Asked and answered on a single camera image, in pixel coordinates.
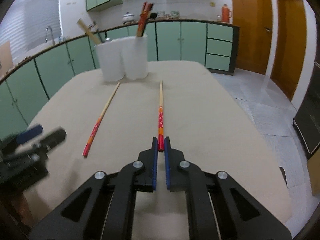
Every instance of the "drawer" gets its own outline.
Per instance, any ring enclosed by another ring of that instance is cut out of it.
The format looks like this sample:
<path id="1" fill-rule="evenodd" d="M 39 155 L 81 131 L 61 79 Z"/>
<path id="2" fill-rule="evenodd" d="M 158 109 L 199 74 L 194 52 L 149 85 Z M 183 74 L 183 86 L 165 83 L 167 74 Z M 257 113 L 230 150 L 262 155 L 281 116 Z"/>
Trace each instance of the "drawer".
<path id="1" fill-rule="evenodd" d="M 208 24 L 208 38 L 233 41 L 233 28 L 218 24 Z"/>
<path id="2" fill-rule="evenodd" d="M 208 39 L 207 53 L 217 54 L 222 56 L 231 56 L 232 43 L 227 41 L 217 41 Z"/>
<path id="3" fill-rule="evenodd" d="M 207 58 L 205 61 L 205 66 L 207 68 L 219 69 L 219 70 L 229 70 L 230 58 L 207 54 Z"/>

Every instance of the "door frame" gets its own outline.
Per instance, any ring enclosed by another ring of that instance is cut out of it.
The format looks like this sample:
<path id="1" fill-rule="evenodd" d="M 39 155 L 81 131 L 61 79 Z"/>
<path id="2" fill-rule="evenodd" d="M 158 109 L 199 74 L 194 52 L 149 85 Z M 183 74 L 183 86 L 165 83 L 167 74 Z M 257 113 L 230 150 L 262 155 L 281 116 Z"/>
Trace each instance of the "door frame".
<path id="1" fill-rule="evenodd" d="M 278 51 L 278 48 L 280 47 L 279 46 L 279 43 L 280 43 L 280 28 L 279 28 L 279 26 L 280 26 L 280 10 L 279 10 L 279 2 L 280 2 L 280 0 L 277 0 L 277 8 L 278 8 L 278 15 L 277 15 L 277 17 L 278 17 L 278 30 L 277 30 L 277 43 L 276 43 L 276 53 L 275 53 L 275 58 L 274 58 L 274 60 L 273 60 L 273 65 L 272 65 L 272 70 L 271 70 L 271 73 L 270 73 L 270 79 L 274 82 L 274 80 L 273 80 L 273 77 L 274 77 L 274 75 L 275 75 L 275 70 L 276 70 L 276 58 L 277 58 L 277 54 L 279 53 L 279 51 Z M 306 45 L 305 45 L 305 52 L 304 52 L 304 57 L 303 57 L 303 62 L 302 62 L 302 67 L 301 67 L 301 73 L 302 73 L 302 69 L 303 69 L 303 65 L 304 65 L 304 59 L 305 59 L 305 56 L 306 56 L 306 51 L 307 51 L 307 15 L 306 15 L 306 12 L 305 12 L 305 21 L 306 21 Z M 297 85 L 295 86 L 295 88 L 294 88 L 294 91 L 292 92 L 292 94 L 291 94 L 291 96 L 288 98 L 290 101 L 292 101 L 292 99 L 293 99 L 293 96 L 294 96 L 294 94 L 295 94 L 295 92 L 296 92 L 296 89 L 297 89 L 297 86 L 298 86 L 298 83 L 299 83 L 299 80 L 298 80 L 298 82 L 297 82 Z"/>

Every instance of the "metal bolt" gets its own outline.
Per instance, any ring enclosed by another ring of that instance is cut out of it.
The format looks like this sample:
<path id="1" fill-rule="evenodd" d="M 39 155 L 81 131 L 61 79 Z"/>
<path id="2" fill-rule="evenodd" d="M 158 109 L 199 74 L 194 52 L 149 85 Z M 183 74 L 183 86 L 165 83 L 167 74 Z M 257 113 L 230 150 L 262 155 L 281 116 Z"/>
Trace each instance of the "metal bolt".
<path id="1" fill-rule="evenodd" d="M 94 177 L 96 179 L 103 179 L 104 177 L 104 172 L 103 171 L 97 171 L 95 174 L 94 174 Z"/>
<path id="2" fill-rule="evenodd" d="M 187 167 L 190 166 L 190 163 L 187 162 L 187 161 L 182 161 L 182 162 L 179 163 L 179 165 L 180 165 L 180 167 L 182 167 L 182 168 L 187 168 Z"/>
<path id="3" fill-rule="evenodd" d="M 228 174 L 225 171 L 219 171 L 218 172 L 218 178 L 219 179 L 226 179 L 228 177 Z"/>
<path id="4" fill-rule="evenodd" d="M 142 166 L 143 166 L 143 162 L 141 162 L 141 161 L 135 161 L 134 163 L 133 163 L 133 166 L 135 167 L 135 168 L 141 168 Z"/>

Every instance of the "table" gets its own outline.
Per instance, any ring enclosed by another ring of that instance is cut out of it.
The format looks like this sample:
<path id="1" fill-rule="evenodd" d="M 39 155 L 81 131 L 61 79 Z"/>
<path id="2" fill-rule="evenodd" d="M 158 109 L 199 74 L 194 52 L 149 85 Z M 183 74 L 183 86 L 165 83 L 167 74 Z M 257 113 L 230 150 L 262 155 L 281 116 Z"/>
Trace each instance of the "table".
<path id="1" fill-rule="evenodd" d="M 151 148 L 157 136 L 159 81 L 164 84 L 164 135 L 172 148 L 203 171 L 228 172 L 282 223 L 291 216 L 289 193 L 276 159 L 245 112 L 196 62 L 149 62 L 143 80 L 122 80 L 87 159 L 82 152 L 115 83 L 101 70 L 81 73 L 65 84 L 33 122 L 44 132 L 58 126 L 64 144 L 49 154 L 50 175 L 25 195 L 41 219 L 96 171 L 120 171 Z M 166 190 L 164 157 L 158 156 L 157 190 L 137 193 L 132 239 L 188 239 L 183 192 Z"/>

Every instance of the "kitchen counter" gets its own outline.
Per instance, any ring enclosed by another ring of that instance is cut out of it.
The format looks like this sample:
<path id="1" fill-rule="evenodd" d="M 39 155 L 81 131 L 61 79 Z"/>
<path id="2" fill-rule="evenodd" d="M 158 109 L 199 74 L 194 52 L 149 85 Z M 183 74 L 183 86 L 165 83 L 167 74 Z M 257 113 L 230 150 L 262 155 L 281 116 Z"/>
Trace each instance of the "kitchen counter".
<path id="1" fill-rule="evenodd" d="M 232 24 L 228 24 L 228 23 L 207 21 L 207 20 L 195 20 L 195 19 L 161 19 L 161 20 L 155 19 L 155 20 L 149 20 L 148 22 L 174 22 L 174 21 L 180 21 L 180 22 L 183 22 L 183 21 L 185 21 L 185 22 L 205 22 L 205 23 L 218 24 L 218 25 L 224 25 L 224 26 L 230 26 L 230 27 L 237 27 L 236 25 L 232 25 Z M 118 29 L 118 28 L 122 28 L 124 26 L 131 26 L 131 25 L 137 25 L 137 23 L 120 25 L 120 26 L 116 26 L 116 27 L 109 28 L 109 29 L 106 29 L 106 30 L 101 30 L 100 33 L 104 33 L 104 32 L 107 32 L 107 31 L 111 31 L 111 30 L 115 30 L 115 29 Z M 60 43 L 58 43 L 58 44 L 56 44 L 54 46 L 50 46 L 50 47 L 48 47 L 48 48 L 46 48 L 46 49 L 34 54 L 31 57 L 26 57 L 23 61 L 18 63 L 15 67 L 10 69 L 4 76 L 0 77 L 0 84 L 2 82 L 4 82 L 11 74 L 13 74 L 15 71 L 17 71 L 20 67 L 22 67 L 23 65 L 25 65 L 29 61 L 33 60 L 34 58 L 38 57 L 39 55 L 41 55 L 41 54 L 43 54 L 43 53 L 45 53 L 45 52 L 47 52 L 47 51 L 49 51 L 51 49 L 54 49 L 55 47 L 58 47 L 60 45 L 66 44 L 66 43 L 68 43 L 70 41 L 77 40 L 77 39 L 85 37 L 85 36 L 86 35 L 81 35 L 81 36 L 77 36 L 77 37 L 71 38 L 69 40 L 60 42 Z"/>
<path id="2" fill-rule="evenodd" d="M 32 214 L 43 218 L 96 171 L 119 171 L 151 147 L 158 131 L 159 81 L 164 84 L 164 135 L 172 148 L 203 171 L 228 172 L 282 223 L 291 216 L 288 189 L 277 161 L 245 112 L 199 63 L 148 63 L 143 80 L 122 80 L 87 159 L 82 152 L 116 83 L 100 70 L 66 83 L 36 115 L 47 133 L 63 127 L 65 143 L 49 154 L 48 177 L 26 192 Z M 166 190 L 158 156 L 157 189 L 137 193 L 132 239 L 189 239 L 185 194 Z"/>

